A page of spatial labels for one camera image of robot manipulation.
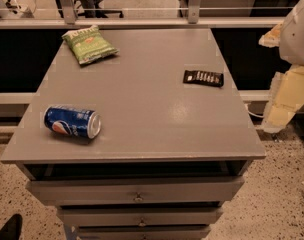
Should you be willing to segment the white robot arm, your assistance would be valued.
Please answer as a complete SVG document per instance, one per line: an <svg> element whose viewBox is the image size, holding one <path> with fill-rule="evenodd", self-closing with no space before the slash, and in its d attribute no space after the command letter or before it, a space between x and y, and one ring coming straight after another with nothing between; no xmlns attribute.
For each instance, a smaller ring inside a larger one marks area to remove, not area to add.
<svg viewBox="0 0 304 240"><path fill-rule="evenodd" d="M276 72L269 90L262 129L278 133L304 106L304 0L300 0L284 21L263 35L259 44L279 47L280 58L291 64L285 73Z"/></svg>

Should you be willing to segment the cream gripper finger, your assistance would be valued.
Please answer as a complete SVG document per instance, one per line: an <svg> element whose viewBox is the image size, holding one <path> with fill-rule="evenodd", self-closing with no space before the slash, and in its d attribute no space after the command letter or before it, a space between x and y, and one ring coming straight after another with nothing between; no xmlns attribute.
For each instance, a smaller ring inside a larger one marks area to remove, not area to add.
<svg viewBox="0 0 304 240"><path fill-rule="evenodd" d="M285 73L276 72L270 85L261 127L278 133L304 105L304 66L292 65Z"/></svg>
<svg viewBox="0 0 304 240"><path fill-rule="evenodd" d="M261 38L259 39L259 44L268 48L278 47L280 44L281 28L282 23L275 25L266 34L261 36Z"/></svg>

